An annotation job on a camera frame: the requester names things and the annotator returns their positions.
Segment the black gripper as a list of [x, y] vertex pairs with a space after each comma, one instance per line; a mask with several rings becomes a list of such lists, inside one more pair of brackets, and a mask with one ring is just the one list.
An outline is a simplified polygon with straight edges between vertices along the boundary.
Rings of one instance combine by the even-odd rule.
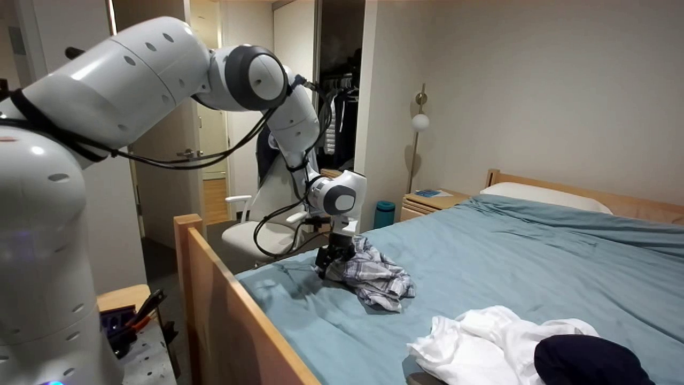
[[354, 257], [354, 243], [351, 235], [331, 234], [329, 241], [315, 251], [315, 273], [325, 278], [336, 273], [345, 260]]

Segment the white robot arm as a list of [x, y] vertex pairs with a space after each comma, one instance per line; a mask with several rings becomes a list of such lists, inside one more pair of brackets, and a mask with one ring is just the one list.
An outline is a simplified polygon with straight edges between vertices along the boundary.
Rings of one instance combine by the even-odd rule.
[[259, 44], [207, 46], [153, 18], [0, 103], [0, 385], [124, 385], [98, 296], [138, 278], [127, 148], [185, 103], [257, 111], [292, 190], [334, 238], [356, 231], [366, 178], [323, 174], [309, 86]]

